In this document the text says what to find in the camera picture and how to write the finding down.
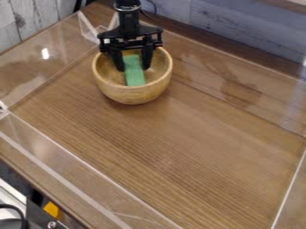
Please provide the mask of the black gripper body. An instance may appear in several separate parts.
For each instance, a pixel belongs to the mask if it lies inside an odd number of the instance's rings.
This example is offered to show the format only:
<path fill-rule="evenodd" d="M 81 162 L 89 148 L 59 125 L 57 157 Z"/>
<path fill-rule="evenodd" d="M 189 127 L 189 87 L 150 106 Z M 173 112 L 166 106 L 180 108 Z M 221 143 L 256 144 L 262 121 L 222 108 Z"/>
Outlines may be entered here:
<path fill-rule="evenodd" d="M 164 45 L 165 30 L 158 27 L 140 25 L 132 31 L 123 31 L 121 27 L 97 35 L 99 39 L 99 50 L 109 52 L 113 47 L 119 50 L 142 49 L 148 45 L 158 48 Z"/>

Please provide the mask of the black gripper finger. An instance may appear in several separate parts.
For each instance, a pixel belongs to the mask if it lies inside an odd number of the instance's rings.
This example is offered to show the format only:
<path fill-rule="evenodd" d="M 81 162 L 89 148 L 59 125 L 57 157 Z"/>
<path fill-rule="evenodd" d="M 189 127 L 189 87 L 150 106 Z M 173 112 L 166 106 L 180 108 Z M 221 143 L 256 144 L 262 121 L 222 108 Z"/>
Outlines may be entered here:
<path fill-rule="evenodd" d="M 123 72 L 125 71 L 125 62 L 123 62 L 123 54 L 122 54 L 122 50 L 113 47 L 110 50 L 109 50 L 109 53 L 110 53 L 110 56 L 111 56 L 111 59 L 113 59 L 113 62 L 117 66 L 117 69 Z"/>
<path fill-rule="evenodd" d="M 154 58 L 154 44 L 146 43 L 142 48 L 142 68 L 148 70 L 152 67 Z"/>

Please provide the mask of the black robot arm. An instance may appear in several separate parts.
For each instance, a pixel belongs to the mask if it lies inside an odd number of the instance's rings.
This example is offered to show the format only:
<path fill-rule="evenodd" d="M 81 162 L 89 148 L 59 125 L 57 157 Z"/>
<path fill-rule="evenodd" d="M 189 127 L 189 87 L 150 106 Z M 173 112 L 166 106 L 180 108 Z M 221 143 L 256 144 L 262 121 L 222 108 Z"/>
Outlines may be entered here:
<path fill-rule="evenodd" d="M 126 66 L 123 52 L 138 49 L 142 51 L 142 68 L 152 67 L 154 50 L 164 45 L 164 29 L 142 25 L 141 0 L 115 0 L 114 8 L 119 16 L 119 26 L 97 35 L 99 39 L 99 50 L 111 56 L 114 64 L 121 72 Z"/>

